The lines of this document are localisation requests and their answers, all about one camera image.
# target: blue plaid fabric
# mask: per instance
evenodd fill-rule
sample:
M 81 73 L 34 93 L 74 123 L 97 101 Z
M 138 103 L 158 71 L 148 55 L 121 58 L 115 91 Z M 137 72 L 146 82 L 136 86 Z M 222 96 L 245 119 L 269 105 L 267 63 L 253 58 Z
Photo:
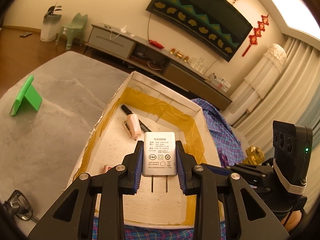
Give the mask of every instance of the blue plaid fabric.
M 233 166 L 237 162 L 241 163 L 245 158 L 241 143 L 223 116 L 213 105 L 203 99 L 197 98 L 192 101 L 203 110 L 208 129 L 217 148 L 221 166 Z
M 220 223 L 221 240 L 226 239 L 226 227 L 224 222 Z M 138 228 L 124 226 L 126 240 L 192 240 L 193 229 L 185 230 L 159 230 L 150 228 Z M 92 239 L 96 240 L 98 235 L 98 218 L 93 220 Z
M 232 132 L 230 126 L 224 120 L 219 111 L 202 99 L 193 99 L 202 110 L 207 122 L 208 129 L 216 144 L 222 166 L 233 165 L 242 162 L 245 158 L 241 149 L 241 143 Z M 220 223 L 221 240 L 226 239 L 226 225 Z M 97 239 L 98 218 L 94 218 L 92 239 Z M 193 229 L 184 230 L 159 230 L 150 228 L 124 227 L 126 240 L 191 240 Z

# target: wooden floor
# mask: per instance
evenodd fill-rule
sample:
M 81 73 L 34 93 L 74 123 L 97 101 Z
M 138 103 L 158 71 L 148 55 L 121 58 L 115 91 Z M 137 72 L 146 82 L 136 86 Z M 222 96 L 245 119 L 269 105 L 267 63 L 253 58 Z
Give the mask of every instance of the wooden floor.
M 0 31 L 0 97 L 31 71 L 67 51 L 66 40 L 60 39 L 58 46 L 56 46 L 55 41 L 40 41 L 39 33 L 21 38 L 20 34 L 25 32 L 24 30 L 6 28 Z M 85 46 L 74 42 L 71 51 L 83 53 L 84 48 Z M 118 64 L 99 53 L 92 53 L 92 50 L 88 50 L 85 55 L 128 73 L 133 71 L 121 62 Z

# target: eyeglasses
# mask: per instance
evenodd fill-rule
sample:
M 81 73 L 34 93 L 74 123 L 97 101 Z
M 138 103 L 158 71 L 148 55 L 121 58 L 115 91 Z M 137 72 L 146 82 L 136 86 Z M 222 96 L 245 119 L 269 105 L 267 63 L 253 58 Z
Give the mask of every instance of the eyeglasses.
M 27 198 L 22 194 L 21 191 L 15 190 L 9 199 L 3 204 L 6 211 L 13 218 L 17 218 L 23 221 L 32 220 L 35 223 L 38 223 L 38 218 L 33 216 L 33 210 Z

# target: television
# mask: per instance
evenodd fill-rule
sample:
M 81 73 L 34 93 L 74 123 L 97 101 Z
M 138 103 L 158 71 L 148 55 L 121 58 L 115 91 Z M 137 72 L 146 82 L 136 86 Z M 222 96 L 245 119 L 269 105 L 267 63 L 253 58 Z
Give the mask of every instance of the television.
M 186 30 L 227 62 L 252 29 L 227 0 L 152 0 L 147 11 Z

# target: green object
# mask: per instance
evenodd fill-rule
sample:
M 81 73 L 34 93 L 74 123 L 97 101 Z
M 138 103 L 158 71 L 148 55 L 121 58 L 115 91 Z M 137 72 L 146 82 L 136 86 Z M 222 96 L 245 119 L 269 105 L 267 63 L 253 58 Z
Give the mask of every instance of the green object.
M 32 107 L 38 112 L 41 102 L 42 102 L 42 98 L 41 96 L 38 94 L 38 92 L 36 91 L 36 89 L 33 87 L 33 85 L 31 84 L 33 82 L 34 77 L 33 76 L 29 76 L 28 79 L 25 81 L 25 83 L 23 84 L 20 92 L 18 93 L 16 100 L 14 101 L 11 111 L 10 111 L 10 115 L 14 116 L 16 115 L 22 100 L 25 98 L 31 105 Z
M 58 44 L 60 36 L 63 34 L 67 37 L 66 49 L 71 49 L 73 38 L 77 35 L 80 35 L 80 46 L 82 46 L 84 26 L 87 19 L 87 14 L 82 16 L 81 13 L 77 13 L 70 24 L 63 24 L 57 37 L 56 45 Z

